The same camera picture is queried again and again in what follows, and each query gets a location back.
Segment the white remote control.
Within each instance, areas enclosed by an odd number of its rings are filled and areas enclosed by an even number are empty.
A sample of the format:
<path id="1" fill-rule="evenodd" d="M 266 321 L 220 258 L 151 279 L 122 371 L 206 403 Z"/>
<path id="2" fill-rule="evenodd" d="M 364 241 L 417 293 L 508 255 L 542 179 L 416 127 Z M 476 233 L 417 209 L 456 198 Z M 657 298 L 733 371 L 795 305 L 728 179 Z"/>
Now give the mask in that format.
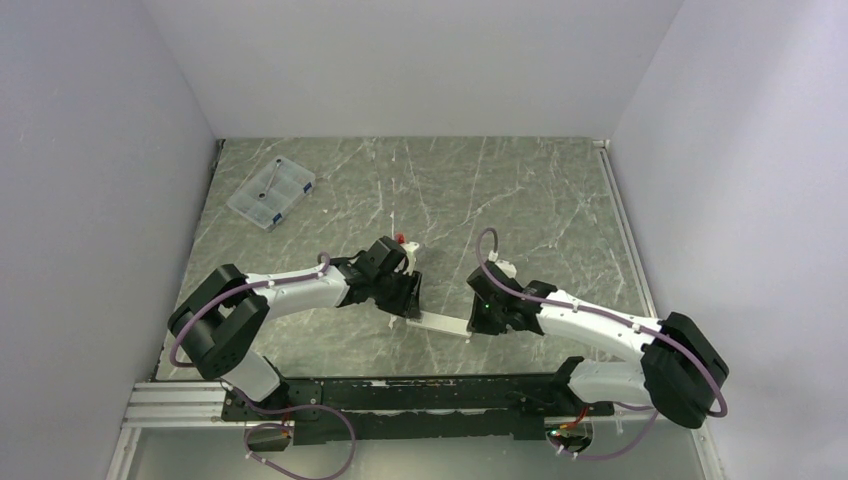
<path id="1" fill-rule="evenodd" d="M 468 330 L 468 320 L 438 313 L 422 311 L 419 318 L 407 318 L 406 324 L 411 327 L 465 339 L 472 335 Z"/>

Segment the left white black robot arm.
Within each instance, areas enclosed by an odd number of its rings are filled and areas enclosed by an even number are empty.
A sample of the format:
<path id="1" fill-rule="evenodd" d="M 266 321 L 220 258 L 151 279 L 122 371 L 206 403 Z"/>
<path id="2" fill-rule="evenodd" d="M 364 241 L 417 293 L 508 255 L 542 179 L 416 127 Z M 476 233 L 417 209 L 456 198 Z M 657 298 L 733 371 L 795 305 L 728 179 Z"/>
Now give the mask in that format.
<path id="1" fill-rule="evenodd" d="M 205 380 L 221 380 L 247 399 L 264 420 L 279 417 L 289 386 L 252 344 L 272 319 L 314 309 L 371 301 L 382 312 L 417 319 L 422 275 L 415 268 L 419 244 L 383 236 L 347 257 L 322 252 L 317 266 L 276 274 L 248 274 L 233 264 L 216 268 L 171 314 L 170 363 L 193 368 Z"/>

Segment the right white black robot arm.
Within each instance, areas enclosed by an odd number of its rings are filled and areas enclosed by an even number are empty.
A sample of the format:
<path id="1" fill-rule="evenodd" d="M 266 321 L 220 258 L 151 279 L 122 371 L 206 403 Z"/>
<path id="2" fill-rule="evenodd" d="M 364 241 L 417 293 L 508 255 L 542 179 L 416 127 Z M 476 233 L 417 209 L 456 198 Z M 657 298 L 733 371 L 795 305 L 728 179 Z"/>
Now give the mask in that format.
<path id="1" fill-rule="evenodd" d="M 726 415 L 720 393 L 729 367 L 690 317 L 678 312 L 664 319 L 634 316 L 546 282 L 521 285 L 491 261 L 475 269 L 467 283 L 475 295 L 472 332 L 569 338 L 613 356 L 611 362 L 577 357 L 563 362 L 550 391 L 560 413 L 616 402 L 653 407 L 689 429 Z"/>

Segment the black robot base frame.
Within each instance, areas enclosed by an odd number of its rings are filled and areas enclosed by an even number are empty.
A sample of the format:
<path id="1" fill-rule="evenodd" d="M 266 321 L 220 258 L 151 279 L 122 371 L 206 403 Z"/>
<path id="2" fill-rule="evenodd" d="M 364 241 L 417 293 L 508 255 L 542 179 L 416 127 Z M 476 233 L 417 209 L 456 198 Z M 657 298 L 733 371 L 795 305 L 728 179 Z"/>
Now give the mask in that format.
<path id="1" fill-rule="evenodd" d="M 507 436 L 542 440 L 578 415 L 610 417 L 610 402 L 580 407 L 552 374 L 291 377 L 284 397 L 251 409 L 225 395 L 227 423 L 287 419 L 296 446 L 330 441 Z"/>

